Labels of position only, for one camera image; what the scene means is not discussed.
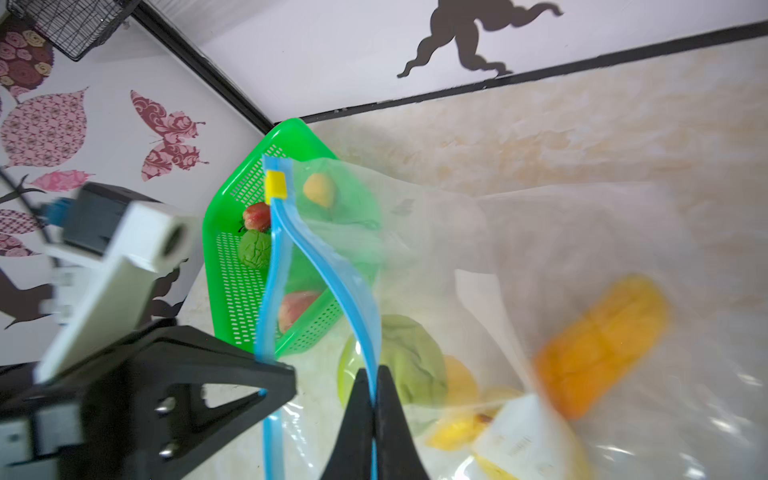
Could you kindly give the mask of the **orange carrot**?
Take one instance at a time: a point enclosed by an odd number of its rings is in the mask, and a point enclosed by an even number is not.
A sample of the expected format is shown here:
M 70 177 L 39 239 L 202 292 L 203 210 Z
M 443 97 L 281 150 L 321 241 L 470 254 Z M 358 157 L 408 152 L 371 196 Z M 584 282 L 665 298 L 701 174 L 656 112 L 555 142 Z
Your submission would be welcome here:
M 555 410 L 568 420 L 585 416 L 658 343 L 668 319 L 668 301 L 652 279 L 617 281 L 534 357 Z

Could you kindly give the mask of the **clear zip top bag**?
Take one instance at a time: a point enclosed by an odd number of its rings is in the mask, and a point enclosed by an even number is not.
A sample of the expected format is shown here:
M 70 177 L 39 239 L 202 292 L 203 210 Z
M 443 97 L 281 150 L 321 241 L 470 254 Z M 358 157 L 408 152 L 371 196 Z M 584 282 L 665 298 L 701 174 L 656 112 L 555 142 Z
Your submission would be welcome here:
M 376 401 L 384 315 L 421 324 L 474 376 L 480 400 L 401 403 L 429 479 L 763 479 L 767 475 L 767 224 L 737 210 L 683 213 L 650 182 L 534 188 L 472 198 L 346 165 L 382 211 L 367 281 L 351 243 L 302 218 L 296 161 L 266 157 L 273 269 L 267 326 L 286 293 L 322 290 L 342 332 L 301 355 L 300 395 L 266 425 L 267 475 L 320 478 L 352 386 Z M 669 319 L 658 343 L 589 412 L 555 410 L 534 357 L 619 280 L 652 279 Z M 492 423 L 456 451 L 426 441 L 465 412 Z

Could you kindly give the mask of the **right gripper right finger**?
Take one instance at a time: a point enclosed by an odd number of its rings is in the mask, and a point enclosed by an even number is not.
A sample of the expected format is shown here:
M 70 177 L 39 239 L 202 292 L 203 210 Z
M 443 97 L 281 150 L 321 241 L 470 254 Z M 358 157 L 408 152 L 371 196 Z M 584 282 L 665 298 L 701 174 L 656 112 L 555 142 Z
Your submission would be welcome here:
M 428 480 L 395 387 L 390 369 L 377 373 L 374 404 L 375 457 L 380 480 Z

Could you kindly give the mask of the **beige potato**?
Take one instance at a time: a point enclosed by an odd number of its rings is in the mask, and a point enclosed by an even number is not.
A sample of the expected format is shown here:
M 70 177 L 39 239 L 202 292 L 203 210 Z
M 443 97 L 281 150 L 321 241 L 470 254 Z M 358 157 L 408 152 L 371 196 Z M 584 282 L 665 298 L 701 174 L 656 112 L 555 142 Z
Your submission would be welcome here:
M 480 400 L 480 390 L 471 371 L 453 356 L 445 355 L 444 361 L 448 386 L 446 405 L 459 407 L 476 404 Z

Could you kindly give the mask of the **green plastic basket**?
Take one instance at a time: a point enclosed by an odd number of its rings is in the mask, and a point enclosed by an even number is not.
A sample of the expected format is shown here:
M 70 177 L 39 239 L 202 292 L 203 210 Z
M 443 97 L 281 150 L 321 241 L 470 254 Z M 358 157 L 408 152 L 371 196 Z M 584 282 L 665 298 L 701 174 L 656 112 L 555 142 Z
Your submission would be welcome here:
M 373 193 L 350 167 L 337 164 L 336 155 L 305 122 L 282 122 L 224 182 L 203 220 L 203 256 L 214 333 L 246 351 L 254 348 L 268 269 L 245 265 L 238 250 L 244 234 L 243 212 L 265 197 L 264 156 L 296 161 L 293 172 L 300 215 L 313 229 L 330 226 L 333 233 L 350 241 L 351 250 L 346 256 L 367 281 L 375 278 L 381 264 L 378 233 L 382 211 Z M 330 209 L 304 197 L 304 183 L 317 172 L 327 174 L 337 188 Z

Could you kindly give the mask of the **yellow lemon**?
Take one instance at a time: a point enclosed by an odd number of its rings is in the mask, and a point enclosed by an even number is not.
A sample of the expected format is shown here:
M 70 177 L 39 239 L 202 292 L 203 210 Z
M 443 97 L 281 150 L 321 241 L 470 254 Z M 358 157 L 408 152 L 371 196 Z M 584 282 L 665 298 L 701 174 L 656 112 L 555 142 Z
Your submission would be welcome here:
M 441 451 L 460 450 L 471 444 L 492 421 L 492 416 L 474 412 L 442 418 L 426 443 Z

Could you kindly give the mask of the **red apple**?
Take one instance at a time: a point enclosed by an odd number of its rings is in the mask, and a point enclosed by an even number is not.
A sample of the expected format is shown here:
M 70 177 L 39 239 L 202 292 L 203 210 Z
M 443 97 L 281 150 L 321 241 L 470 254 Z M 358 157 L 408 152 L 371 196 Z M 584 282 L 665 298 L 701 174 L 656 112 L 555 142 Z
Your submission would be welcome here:
M 278 329 L 284 334 L 321 295 L 319 291 L 286 293 L 278 310 Z

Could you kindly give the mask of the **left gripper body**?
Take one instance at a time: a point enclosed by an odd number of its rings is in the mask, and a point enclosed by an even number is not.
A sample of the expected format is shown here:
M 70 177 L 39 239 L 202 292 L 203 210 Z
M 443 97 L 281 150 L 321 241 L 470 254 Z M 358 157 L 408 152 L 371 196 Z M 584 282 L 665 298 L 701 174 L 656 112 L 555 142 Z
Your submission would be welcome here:
M 120 479 L 129 401 L 119 375 L 35 385 L 34 367 L 1 368 L 1 477 Z

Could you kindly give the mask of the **green pear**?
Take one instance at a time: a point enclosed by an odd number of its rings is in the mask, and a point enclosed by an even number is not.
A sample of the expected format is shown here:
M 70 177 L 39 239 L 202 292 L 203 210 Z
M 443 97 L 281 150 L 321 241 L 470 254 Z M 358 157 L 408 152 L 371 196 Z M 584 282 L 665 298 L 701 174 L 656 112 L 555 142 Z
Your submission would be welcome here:
M 438 408 L 448 394 L 444 355 L 437 342 L 415 320 L 384 315 L 380 363 L 389 368 L 404 405 Z

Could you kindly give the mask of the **yellow orange fruit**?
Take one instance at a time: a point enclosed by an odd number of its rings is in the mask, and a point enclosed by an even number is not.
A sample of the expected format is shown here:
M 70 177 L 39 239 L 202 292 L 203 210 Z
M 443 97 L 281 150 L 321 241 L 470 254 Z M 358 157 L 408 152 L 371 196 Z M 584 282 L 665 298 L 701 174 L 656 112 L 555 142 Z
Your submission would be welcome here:
M 310 175 L 304 182 L 303 193 L 309 201 L 324 209 L 331 209 L 336 201 L 336 185 L 325 173 Z

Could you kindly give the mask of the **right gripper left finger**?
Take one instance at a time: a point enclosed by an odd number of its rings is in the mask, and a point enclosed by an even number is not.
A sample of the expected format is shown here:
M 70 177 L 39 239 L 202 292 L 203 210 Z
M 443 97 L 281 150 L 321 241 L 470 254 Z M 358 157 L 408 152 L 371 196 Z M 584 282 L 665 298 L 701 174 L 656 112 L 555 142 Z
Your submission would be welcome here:
M 374 408 L 368 374 L 360 369 L 354 380 L 344 417 L 321 480 L 372 478 Z

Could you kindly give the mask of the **red strawberry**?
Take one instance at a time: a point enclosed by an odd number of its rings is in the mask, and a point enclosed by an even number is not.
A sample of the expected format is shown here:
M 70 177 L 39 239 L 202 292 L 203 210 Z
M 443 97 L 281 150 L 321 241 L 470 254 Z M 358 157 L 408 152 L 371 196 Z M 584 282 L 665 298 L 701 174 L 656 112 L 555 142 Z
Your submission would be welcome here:
M 243 227 L 248 231 L 267 232 L 271 228 L 271 210 L 266 202 L 248 206 L 243 214 Z

